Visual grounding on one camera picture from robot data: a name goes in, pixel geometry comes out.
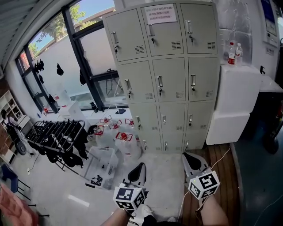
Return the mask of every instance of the tree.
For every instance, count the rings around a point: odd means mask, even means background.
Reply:
[[[79,12],[80,5],[77,3],[70,8],[71,16],[74,23],[81,22],[79,19],[85,16],[85,12]],[[36,42],[41,42],[47,35],[55,41],[59,41],[67,34],[63,15],[60,13],[55,17],[41,32]]]
[[[83,30],[84,28],[88,27],[88,26],[91,26],[92,24],[95,24],[97,23],[96,20],[94,21],[87,21],[85,23],[82,23],[81,26],[80,26],[80,30]]]
[[[30,51],[32,52],[34,58],[36,58],[39,53],[36,43],[31,43],[28,45],[28,47],[30,48]]]

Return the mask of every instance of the shoe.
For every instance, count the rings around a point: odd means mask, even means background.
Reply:
[[[167,221],[168,222],[177,222],[175,217],[170,217]]]
[[[147,217],[148,215],[152,215],[153,216],[152,210],[147,205],[142,205],[141,213],[142,213],[143,217]]]

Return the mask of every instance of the metal locker cabinet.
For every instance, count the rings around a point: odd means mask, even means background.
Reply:
[[[153,60],[159,102],[185,100],[184,58]]]
[[[213,7],[181,4],[188,53],[217,54],[217,35]]]
[[[187,132],[205,131],[213,106],[213,102],[190,102],[187,112]]]
[[[185,104],[175,102],[160,103],[162,132],[176,132],[184,130]]]
[[[134,126],[138,132],[159,133],[157,109],[155,104],[130,104]]]
[[[214,99],[218,68],[217,58],[189,58],[189,101]]]
[[[140,132],[138,134],[144,152],[162,151],[161,139],[159,133]]]
[[[155,101],[148,61],[120,65],[119,76],[128,103]]]
[[[136,9],[105,18],[117,61],[147,57]]]
[[[163,133],[164,152],[182,152],[183,133]]]
[[[141,8],[152,56],[184,53],[178,12],[176,5],[173,5],[177,22],[150,24],[145,8]]]
[[[184,150],[202,149],[206,139],[206,132],[186,133],[184,139]]]

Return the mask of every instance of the sky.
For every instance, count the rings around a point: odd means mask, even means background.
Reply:
[[[79,2],[79,6],[80,6],[79,12],[85,12],[85,16],[80,18],[80,20],[83,20],[95,13],[113,7],[114,2],[113,0],[82,0]],[[39,37],[40,37],[40,33],[37,36],[35,36],[35,38],[31,42],[31,43],[36,43],[36,45],[38,46],[38,50],[40,50],[42,47],[44,47],[48,42],[50,42],[53,39],[48,35],[41,42],[36,42],[36,40],[38,40]]]

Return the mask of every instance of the black and white cube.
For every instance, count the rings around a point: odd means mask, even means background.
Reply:
[[[141,188],[115,187],[113,200],[121,209],[137,210],[145,200],[145,195]]]
[[[211,196],[216,193],[220,185],[215,171],[195,177],[190,180],[189,191],[198,199]]]

